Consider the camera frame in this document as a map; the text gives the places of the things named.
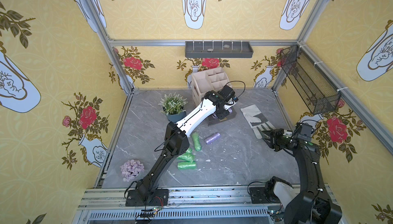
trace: wallpaper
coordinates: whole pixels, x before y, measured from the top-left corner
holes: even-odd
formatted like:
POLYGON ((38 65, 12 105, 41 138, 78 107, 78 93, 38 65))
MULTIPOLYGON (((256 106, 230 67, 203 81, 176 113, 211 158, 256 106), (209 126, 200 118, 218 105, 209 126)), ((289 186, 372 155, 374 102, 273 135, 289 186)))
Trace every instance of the wallpaper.
POLYGON ((99 0, 112 39, 296 39, 316 0, 99 0))
MULTIPOLYGON (((129 82, 137 88, 190 88, 190 74, 216 67, 223 67, 229 80, 241 80, 251 88, 273 85, 283 48, 253 47, 252 58, 228 59, 185 58, 184 47, 117 47, 115 51, 129 82)), ((118 76, 109 73, 109 77, 115 84, 118 76)))
POLYGON ((334 192, 348 223, 389 221, 393 156, 357 114, 340 100, 337 110, 312 116, 289 80, 278 94, 293 125, 304 121, 317 129, 312 142, 321 149, 323 180, 334 192))
POLYGON ((307 44, 393 132, 391 1, 329 2, 307 44))
POLYGON ((74 0, 0 0, 0 223, 69 224, 125 102, 74 0))

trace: wire mesh shelf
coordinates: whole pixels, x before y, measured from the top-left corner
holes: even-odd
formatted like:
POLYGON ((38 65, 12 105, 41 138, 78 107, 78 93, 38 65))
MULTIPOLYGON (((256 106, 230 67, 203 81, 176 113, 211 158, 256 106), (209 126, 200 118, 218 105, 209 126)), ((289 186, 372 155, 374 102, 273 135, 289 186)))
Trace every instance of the wire mesh shelf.
POLYGON ((341 93, 316 64, 294 45, 282 50, 281 67, 313 115, 334 111, 341 93))

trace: ventilation grille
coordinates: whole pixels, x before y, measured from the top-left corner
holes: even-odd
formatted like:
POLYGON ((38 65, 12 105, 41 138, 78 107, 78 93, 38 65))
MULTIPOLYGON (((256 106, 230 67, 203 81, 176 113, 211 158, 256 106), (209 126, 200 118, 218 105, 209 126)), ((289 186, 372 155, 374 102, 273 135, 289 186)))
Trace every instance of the ventilation grille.
MULTIPOLYGON (((216 217, 268 217, 268 208, 264 206, 248 207, 204 207, 163 209, 151 219, 188 219, 216 217)), ((94 220, 134 220, 141 210, 92 210, 90 221, 94 220)))
POLYGON ((337 108, 341 93, 297 45, 281 52, 281 66, 313 115, 337 108))

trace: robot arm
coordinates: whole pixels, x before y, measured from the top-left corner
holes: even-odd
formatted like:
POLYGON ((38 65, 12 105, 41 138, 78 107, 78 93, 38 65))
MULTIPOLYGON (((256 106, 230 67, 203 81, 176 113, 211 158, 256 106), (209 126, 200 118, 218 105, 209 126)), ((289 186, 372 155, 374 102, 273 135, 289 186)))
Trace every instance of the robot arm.
POLYGON ((218 92, 207 92, 202 102, 184 119, 177 123, 170 122, 167 125, 163 143, 164 148, 160 157, 150 172, 136 183, 134 190, 136 194, 133 190, 128 192, 126 206, 149 205, 156 195, 155 191, 158 188, 158 181, 162 174, 179 155, 182 155, 188 149, 188 137, 192 131, 213 113, 216 113, 219 119, 225 118, 229 115, 228 109, 235 105, 237 101, 238 98, 235 96, 233 89, 226 85, 218 92))
POLYGON ((332 203, 323 183, 319 166, 320 151, 311 143, 312 127, 297 123, 291 136, 283 129, 260 131, 268 146, 276 152, 288 149, 293 152, 299 167, 300 193, 294 194, 287 182, 273 177, 267 184, 265 192, 274 192, 285 207, 285 224, 337 224, 342 216, 341 208, 332 203))

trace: blue plant pot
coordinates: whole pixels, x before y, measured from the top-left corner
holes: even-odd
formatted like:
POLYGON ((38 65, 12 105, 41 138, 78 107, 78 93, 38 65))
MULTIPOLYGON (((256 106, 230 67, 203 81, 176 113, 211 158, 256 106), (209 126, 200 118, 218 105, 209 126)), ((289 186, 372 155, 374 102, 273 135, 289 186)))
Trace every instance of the blue plant pot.
POLYGON ((177 123, 178 121, 180 121, 181 119, 185 118, 186 114, 185 111, 180 112, 179 114, 174 114, 174 115, 167 115, 167 119, 173 123, 177 123))

